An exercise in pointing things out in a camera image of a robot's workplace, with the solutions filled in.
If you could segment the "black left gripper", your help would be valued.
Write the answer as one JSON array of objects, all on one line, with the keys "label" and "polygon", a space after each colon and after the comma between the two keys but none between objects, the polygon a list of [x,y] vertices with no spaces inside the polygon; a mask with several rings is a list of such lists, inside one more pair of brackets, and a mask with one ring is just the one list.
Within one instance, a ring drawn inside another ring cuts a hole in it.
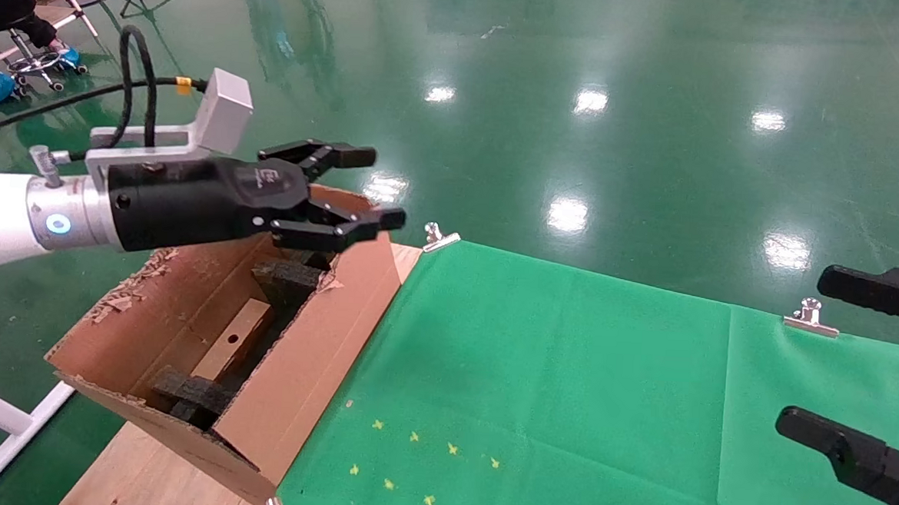
[{"label": "black left gripper", "polygon": [[156,171],[112,165],[106,177],[111,216],[127,252],[269,231],[280,248],[340,254],[404,228],[405,209],[349,211],[309,200],[309,183],[332,168],[371,168],[376,160],[374,147],[305,139],[259,151],[257,164],[213,157],[171,161]]}]

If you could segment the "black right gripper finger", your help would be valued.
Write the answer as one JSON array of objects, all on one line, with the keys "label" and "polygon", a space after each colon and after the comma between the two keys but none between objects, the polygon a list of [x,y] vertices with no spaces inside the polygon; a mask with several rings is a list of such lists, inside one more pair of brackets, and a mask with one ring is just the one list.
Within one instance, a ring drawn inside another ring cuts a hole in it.
[{"label": "black right gripper finger", "polygon": [[822,270],[817,290],[832,300],[899,317],[899,267],[871,274],[830,265]]},{"label": "black right gripper finger", "polygon": [[839,483],[887,505],[899,505],[899,449],[799,407],[783,408],[775,431],[829,459]]}]

